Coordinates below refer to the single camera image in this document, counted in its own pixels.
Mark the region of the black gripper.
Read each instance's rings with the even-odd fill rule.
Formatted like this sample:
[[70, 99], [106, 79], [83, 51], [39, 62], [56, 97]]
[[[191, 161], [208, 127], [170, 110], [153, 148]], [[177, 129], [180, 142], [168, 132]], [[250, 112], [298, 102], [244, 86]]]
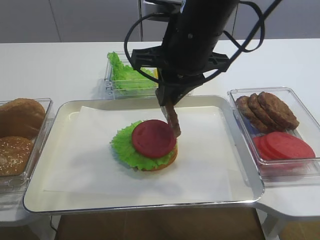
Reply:
[[130, 63], [136, 71], [142, 67], [158, 70], [156, 96], [168, 124], [166, 105], [177, 104], [201, 86], [205, 72], [225, 70], [229, 58], [213, 52], [224, 27], [223, 22], [169, 22], [160, 46], [132, 51]]

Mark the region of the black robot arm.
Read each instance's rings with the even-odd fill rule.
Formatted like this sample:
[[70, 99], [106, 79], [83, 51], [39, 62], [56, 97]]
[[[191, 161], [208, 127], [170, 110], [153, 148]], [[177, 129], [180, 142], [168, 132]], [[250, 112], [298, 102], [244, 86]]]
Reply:
[[163, 12], [139, 19], [168, 23], [160, 46], [125, 55], [134, 70], [158, 84], [156, 97], [171, 126], [178, 124], [174, 105], [208, 81], [204, 73], [226, 71], [229, 58], [213, 50], [237, 5], [236, 0], [166, 2]]

